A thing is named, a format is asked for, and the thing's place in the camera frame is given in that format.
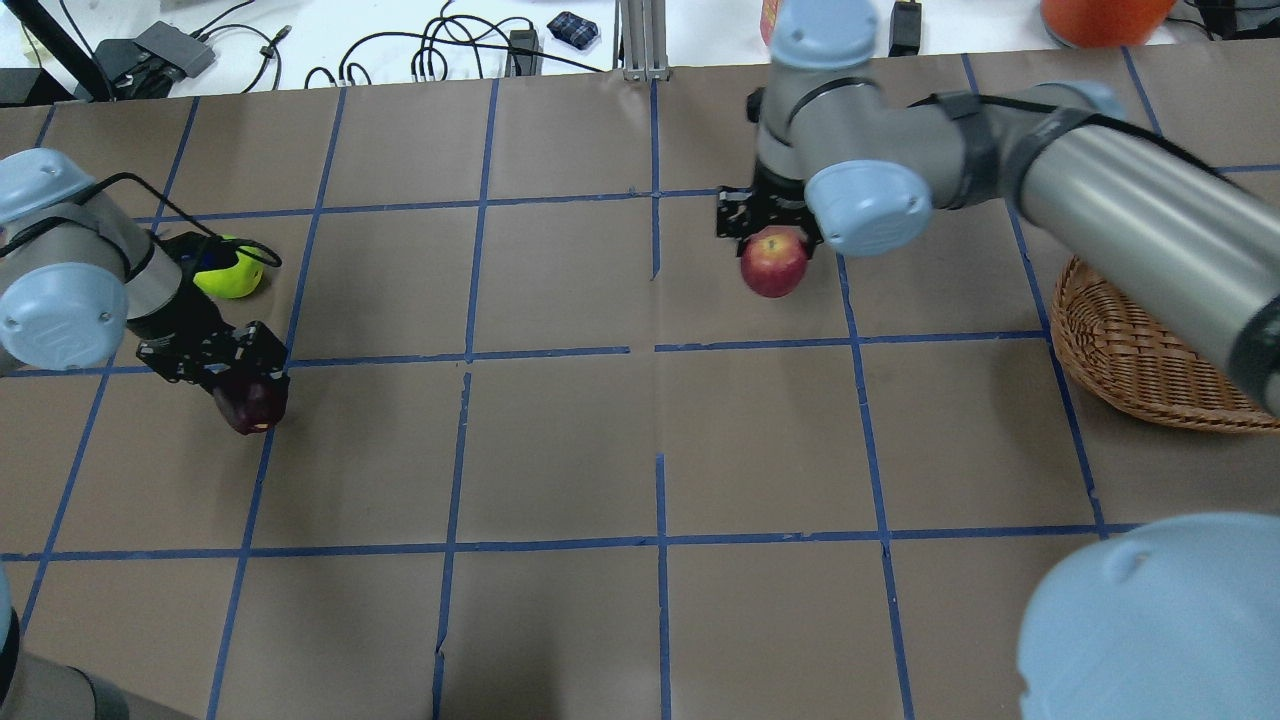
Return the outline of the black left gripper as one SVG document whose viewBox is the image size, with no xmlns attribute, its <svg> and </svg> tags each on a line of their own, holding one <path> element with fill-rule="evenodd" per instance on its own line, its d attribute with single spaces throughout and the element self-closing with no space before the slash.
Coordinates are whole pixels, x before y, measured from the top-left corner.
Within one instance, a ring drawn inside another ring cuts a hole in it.
<svg viewBox="0 0 1280 720">
<path fill-rule="evenodd" d="M 169 383 L 188 383 L 206 391 L 227 380 L 285 389 L 287 347 L 262 322 L 229 327 L 198 338 L 143 340 L 136 357 Z"/>
</svg>

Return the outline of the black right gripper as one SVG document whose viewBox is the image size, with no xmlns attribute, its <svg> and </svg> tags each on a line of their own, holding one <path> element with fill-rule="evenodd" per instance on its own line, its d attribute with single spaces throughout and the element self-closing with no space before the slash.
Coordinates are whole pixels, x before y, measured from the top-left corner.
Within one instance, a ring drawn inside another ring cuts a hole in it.
<svg viewBox="0 0 1280 720">
<path fill-rule="evenodd" d="M 824 237 L 795 179 L 756 176 L 748 187 L 722 184 L 716 196 L 716 236 L 745 251 L 750 237 L 769 227 L 799 229 L 805 251 L 815 251 Z"/>
</svg>

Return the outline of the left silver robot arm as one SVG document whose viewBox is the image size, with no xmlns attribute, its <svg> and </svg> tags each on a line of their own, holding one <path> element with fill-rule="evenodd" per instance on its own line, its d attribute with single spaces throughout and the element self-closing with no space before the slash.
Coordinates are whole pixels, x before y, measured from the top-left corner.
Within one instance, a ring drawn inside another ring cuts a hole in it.
<svg viewBox="0 0 1280 720">
<path fill-rule="evenodd" d="M 97 366 L 132 334 L 146 368 L 204 389 L 233 430 L 260 434 L 282 420 L 285 343 L 262 322 L 227 322 L 197 283 L 247 260 L 278 268 L 276 251 L 218 233 L 156 192 L 189 227 L 161 240 L 108 195 L 120 182 L 143 186 L 140 176 L 96 179 L 54 149 L 5 158 L 1 179 L 4 374 Z"/>
</svg>

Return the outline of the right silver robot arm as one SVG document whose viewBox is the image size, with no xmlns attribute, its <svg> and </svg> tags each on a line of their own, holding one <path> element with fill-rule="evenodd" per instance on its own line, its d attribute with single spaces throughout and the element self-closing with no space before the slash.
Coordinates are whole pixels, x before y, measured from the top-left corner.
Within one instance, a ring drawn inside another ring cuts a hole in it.
<svg viewBox="0 0 1280 720">
<path fill-rule="evenodd" d="M 1245 397 L 1277 411 L 1277 209 L 1124 120 L 1105 85 L 884 105 L 867 1 L 787 1 L 751 183 L 717 233 L 771 225 L 874 256 L 936 210 L 1004 199 L 1152 313 Z M 1078 550 L 1021 620 L 1024 719 L 1275 719 L 1277 518 L 1199 512 Z"/>
</svg>

